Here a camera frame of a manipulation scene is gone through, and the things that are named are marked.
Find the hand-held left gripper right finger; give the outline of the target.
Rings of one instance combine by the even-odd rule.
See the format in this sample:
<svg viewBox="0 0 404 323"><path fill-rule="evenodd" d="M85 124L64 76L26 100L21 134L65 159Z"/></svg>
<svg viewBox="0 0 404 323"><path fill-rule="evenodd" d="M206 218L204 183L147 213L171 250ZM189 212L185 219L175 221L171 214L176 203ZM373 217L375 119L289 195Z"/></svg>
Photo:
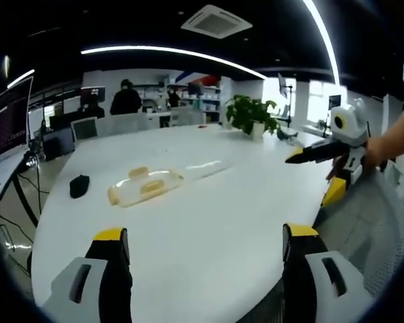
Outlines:
<svg viewBox="0 0 404 323"><path fill-rule="evenodd" d="M357 322L372 305L361 272L310 225L283 225L283 321Z"/></svg>

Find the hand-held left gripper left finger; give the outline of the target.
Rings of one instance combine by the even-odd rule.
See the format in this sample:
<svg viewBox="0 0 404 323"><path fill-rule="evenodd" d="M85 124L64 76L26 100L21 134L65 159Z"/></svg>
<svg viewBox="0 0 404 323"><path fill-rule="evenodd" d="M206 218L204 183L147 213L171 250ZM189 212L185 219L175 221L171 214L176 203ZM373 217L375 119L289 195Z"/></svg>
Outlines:
<svg viewBox="0 0 404 323"><path fill-rule="evenodd" d="M132 286L127 230L110 228L53 279L42 311L53 322L131 322Z"/></svg>

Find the person's right hand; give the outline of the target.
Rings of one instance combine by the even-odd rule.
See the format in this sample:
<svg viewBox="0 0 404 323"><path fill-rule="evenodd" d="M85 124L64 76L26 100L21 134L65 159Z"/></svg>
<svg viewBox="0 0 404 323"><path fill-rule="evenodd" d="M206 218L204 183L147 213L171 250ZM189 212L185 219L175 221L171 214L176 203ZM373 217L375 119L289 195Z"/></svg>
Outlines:
<svg viewBox="0 0 404 323"><path fill-rule="evenodd" d="M364 165L367 169L372 169L388 159L395 159L398 155L401 155L401 151L394 141L385 136L370 137L366 146Z"/></svg>

